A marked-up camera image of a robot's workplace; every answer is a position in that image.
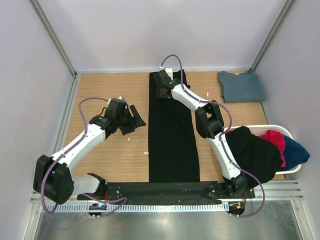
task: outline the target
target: gray floor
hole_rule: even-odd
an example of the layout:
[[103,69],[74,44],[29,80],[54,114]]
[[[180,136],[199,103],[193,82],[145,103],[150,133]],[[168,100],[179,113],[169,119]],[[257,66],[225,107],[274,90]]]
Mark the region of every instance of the gray floor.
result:
[[[247,202],[245,214],[259,204]],[[258,215],[242,219],[226,212],[119,213],[86,218],[87,213],[42,213],[35,239],[302,240],[290,201],[267,201]]]

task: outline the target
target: blue-gray cloth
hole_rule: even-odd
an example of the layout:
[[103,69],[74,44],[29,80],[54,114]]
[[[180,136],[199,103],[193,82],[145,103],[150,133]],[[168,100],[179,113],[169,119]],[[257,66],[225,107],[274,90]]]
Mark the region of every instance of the blue-gray cloth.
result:
[[253,71],[243,73],[218,72],[221,97],[225,103],[263,102],[266,95],[258,75]]
[[280,171],[290,170],[298,164],[304,164],[308,161],[310,154],[303,146],[288,136],[284,136],[284,141],[285,149],[283,151],[283,157],[285,167],[281,167]]

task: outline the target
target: black garment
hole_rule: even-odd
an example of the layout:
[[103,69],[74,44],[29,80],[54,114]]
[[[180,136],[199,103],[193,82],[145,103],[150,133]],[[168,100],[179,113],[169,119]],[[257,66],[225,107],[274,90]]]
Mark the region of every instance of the black garment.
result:
[[[200,168],[191,111],[173,98],[157,99],[149,75],[149,182],[199,182]],[[181,73],[173,77],[180,79]],[[187,84],[183,71],[183,82]]]
[[[275,145],[251,134],[245,126],[228,132],[225,138],[234,159],[242,169],[253,174],[261,183],[274,178],[283,162]],[[251,176],[246,176],[249,187],[258,185]]]

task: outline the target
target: wooden table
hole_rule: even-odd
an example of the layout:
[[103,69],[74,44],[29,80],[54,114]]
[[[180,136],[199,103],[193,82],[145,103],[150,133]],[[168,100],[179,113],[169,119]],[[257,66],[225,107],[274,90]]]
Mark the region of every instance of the wooden table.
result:
[[[200,97],[223,103],[217,72],[187,72],[186,77],[191,90]],[[78,103],[82,99],[88,97],[111,99],[119,96],[124,96],[129,105],[135,105],[142,119],[148,124],[148,73],[84,74],[76,95],[66,143],[73,140],[84,129],[78,110]],[[232,114],[233,126],[267,124],[259,102],[228,103],[226,106]],[[103,107],[106,107],[106,103],[101,100],[89,100],[82,105],[88,121],[99,114]],[[228,115],[223,110],[222,115],[225,126],[228,126]],[[196,129],[194,132],[201,181],[222,181],[222,171],[214,152],[208,142],[198,135]],[[148,182],[149,158],[145,152],[148,152],[147,126],[137,128],[135,132],[125,136],[117,131],[93,149],[76,167],[73,175],[95,173],[105,178],[107,182]]]

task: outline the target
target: white wall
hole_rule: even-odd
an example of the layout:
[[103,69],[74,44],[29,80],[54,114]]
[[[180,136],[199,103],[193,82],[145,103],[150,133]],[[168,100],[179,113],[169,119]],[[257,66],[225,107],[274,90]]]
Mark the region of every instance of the white wall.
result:
[[26,222],[36,161],[51,154],[72,76],[27,0],[0,1],[0,233]]
[[319,0],[297,0],[257,68],[267,93],[263,106],[269,123],[288,128],[311,154],[294,177],[317,231],[320,228],[319,13]]
[[77,71],[138,71],[247,69],[285,0],[39,2]]

